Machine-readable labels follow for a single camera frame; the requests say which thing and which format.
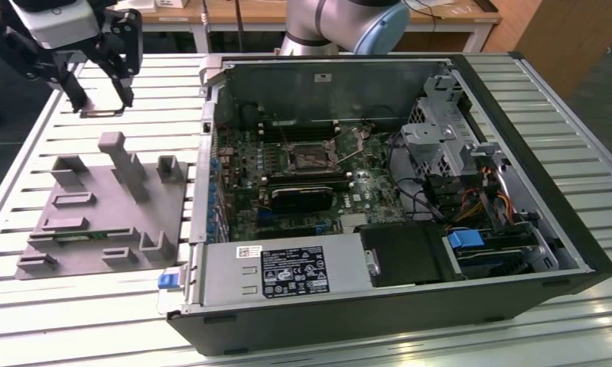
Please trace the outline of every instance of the white cable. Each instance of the white cable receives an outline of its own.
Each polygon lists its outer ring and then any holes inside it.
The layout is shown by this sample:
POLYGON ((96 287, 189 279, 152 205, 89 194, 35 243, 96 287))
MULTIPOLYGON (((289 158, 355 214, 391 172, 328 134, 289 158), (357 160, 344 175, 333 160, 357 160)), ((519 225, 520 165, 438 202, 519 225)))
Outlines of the white cable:
POLYGON ((13 142, 4 142, 4 143, 0 143, 0 145, 23 145, 24 144, 24 141, 13 141, 13 142))

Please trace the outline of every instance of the blue latch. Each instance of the blue latch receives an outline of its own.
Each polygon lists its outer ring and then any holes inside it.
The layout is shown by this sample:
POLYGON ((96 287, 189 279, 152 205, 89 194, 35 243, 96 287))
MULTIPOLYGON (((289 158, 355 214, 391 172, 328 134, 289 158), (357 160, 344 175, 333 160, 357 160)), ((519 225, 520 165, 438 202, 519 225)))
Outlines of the blue latch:
POLYGON ((159 289, 180 287, 180 273, 163 273, 159 277, 159 289))
POLYGON ((483 237, 480 237, 480 233, 476 229, 464 229, 460 231, 454 231, 454 233, 451 233, 447 236, 447 239, 450 239, 452 248, 486 246, 483 242, 483 237))

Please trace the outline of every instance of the small green circuit board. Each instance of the small green circuit board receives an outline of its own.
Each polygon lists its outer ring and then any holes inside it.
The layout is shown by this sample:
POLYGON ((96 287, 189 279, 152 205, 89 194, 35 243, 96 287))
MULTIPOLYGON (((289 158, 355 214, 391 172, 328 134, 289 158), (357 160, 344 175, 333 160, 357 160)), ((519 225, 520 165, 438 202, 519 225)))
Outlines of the small green circuit board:
POLYGON ((264 175, 292 174, 285 143, 264 143, 253 132, 233 129, 219 135, 220 152, 231 154, 224 167, 229 241, 251 241, 257 239, 259 232, 305 227, 317 227, 319 235, 337 234, 343 231, 340 216, 345 214, 365 213, 368 222, 404 220, 402 201, 383 168, 385 143, 380 135, 371 135, 360 143, 363 151, 359 151, 359 129, 359 123, 344 124, 341 133, 331 140, 339 162, 336 166, 353 175, 349 190, 333 192, 329 210, 280 216, 272 215, 271 209, 259 202, 259 195, 268 190, 261 185, 264 175))

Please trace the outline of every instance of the desk leg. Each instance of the desk leg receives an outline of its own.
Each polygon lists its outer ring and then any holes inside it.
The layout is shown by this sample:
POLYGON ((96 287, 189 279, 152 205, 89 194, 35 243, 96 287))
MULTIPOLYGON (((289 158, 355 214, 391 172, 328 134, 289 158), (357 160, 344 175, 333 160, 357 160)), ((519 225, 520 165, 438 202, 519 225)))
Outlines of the desk leg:
POLYGON ((211 42, 204 24, 191 24, 191 33, 193 34, 195 47, 199 54, 208 54, 211 52, 211 42))
POLYGON ((483 50, 492 26, 494 24, 475 24, 475 30, 467 39, 463 52, 480 52, 483 50))

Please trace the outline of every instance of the motherboard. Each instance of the motherboard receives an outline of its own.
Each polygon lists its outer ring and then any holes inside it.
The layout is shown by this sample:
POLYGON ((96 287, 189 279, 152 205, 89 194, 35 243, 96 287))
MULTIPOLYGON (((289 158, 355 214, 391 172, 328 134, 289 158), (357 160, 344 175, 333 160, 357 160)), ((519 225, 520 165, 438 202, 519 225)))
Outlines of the motherboard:
POLYGON ((385 133, 361 122, 268 122, 219 130, 229 241, 353 231, 404 220, 385 133))

